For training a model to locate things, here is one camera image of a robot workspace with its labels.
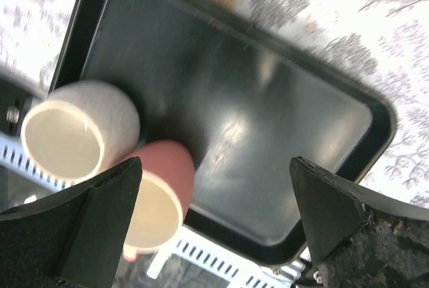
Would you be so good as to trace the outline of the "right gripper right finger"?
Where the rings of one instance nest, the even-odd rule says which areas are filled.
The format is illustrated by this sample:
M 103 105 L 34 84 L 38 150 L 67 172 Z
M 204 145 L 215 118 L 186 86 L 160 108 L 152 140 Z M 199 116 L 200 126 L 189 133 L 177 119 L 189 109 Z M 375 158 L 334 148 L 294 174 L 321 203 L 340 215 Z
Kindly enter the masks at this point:
M 427 287 L 428 210 L 384 196 L 302 157 L 290 175 L 324 287 Z

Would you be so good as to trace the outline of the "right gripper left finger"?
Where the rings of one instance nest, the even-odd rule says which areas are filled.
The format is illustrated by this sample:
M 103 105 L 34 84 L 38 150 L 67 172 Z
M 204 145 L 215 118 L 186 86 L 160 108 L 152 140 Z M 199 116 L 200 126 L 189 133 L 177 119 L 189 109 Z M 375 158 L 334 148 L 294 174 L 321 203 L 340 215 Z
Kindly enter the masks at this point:
M 1 213 L 2 287 L 111 287 L 142 177 L 129 158 Z

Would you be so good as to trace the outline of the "pink mug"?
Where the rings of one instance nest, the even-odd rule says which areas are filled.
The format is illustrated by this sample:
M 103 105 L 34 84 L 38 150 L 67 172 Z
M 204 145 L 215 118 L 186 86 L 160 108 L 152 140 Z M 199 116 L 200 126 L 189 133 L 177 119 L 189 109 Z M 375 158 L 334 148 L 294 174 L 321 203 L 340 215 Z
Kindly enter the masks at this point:
M 142 165 L 142 177 L 123 257 L 134 261 L 172 241 L 183 225 L 194 191 L 194 164 L 182 144 L 156 141 L 130 153 Z

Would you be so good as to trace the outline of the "cream white mug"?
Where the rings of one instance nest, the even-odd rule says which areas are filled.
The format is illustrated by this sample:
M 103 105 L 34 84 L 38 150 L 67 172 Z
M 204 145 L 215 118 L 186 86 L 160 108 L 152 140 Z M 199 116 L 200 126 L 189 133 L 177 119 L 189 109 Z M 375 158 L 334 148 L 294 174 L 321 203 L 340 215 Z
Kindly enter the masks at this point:
M 25 153 L 52 177 L 80 183 L 135 148 L 140 118 L 131 99 L 107 82 L 81 80 L 51 92 L 21 124 Z

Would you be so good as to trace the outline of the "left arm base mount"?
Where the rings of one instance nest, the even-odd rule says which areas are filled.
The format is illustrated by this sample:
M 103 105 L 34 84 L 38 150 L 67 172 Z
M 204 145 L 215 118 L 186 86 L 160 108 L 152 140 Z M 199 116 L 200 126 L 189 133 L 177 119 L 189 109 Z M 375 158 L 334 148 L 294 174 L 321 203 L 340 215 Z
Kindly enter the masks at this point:
M 1 132 L 18 137 L 24 116 L 34 100 L 43 96 L 43 90 L 1 71 Z

